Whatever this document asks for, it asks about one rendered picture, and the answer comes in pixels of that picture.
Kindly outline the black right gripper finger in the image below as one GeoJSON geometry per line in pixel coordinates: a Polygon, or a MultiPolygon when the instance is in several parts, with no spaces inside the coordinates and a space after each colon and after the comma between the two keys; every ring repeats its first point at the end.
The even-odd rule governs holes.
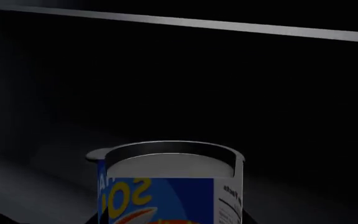
{"type": "Polygon", "coordinates": [[[99,224],[99,216],[98,212],[96,212],[89,220],[87,220],[84,224],[99,224]]]}

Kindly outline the alphabet soup can blue label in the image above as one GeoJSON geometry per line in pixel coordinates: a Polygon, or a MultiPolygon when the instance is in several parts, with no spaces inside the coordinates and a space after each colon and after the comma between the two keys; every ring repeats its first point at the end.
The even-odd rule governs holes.
{"type": "Polygon", "coordinates": [[[244,156],[198,141],[97,149],[98,224],[242,224],[244,156]]]}

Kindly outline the dark cabinet with pale edge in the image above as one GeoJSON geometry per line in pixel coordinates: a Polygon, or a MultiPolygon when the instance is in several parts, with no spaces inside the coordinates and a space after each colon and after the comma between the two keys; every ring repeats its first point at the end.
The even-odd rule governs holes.
{"type": "Polygon", "coordinates": [[[204,141],[246,158],[259,224],[358,224],[358,32],[0,1],[0,212],[85,224],[88,151],[204,141]]]}

